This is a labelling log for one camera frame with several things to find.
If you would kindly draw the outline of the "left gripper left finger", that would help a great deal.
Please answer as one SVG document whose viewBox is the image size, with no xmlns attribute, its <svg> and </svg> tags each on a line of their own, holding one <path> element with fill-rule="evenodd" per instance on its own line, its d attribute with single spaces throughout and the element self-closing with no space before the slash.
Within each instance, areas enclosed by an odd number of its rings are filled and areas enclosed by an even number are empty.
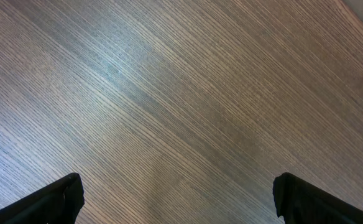
<svg viewBox="0 0 363 224">
<path fill-rule="evenodd" d="M 74 172 L 0 209 L 0 223 L 74 224 L 84 204 L 81 177 Z"/>
</svg>

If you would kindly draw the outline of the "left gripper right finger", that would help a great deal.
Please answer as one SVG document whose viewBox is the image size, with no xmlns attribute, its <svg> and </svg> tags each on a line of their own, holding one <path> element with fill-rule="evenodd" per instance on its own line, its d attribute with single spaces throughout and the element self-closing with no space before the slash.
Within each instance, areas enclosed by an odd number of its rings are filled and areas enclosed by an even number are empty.
<svg viewBox="0 0 363 224">
<path fill-rule="evenodd" d="M 363 223 L 363 211 L 285 172 L 273 182 L 278 217 L 286 224 Z"/>
</svg>

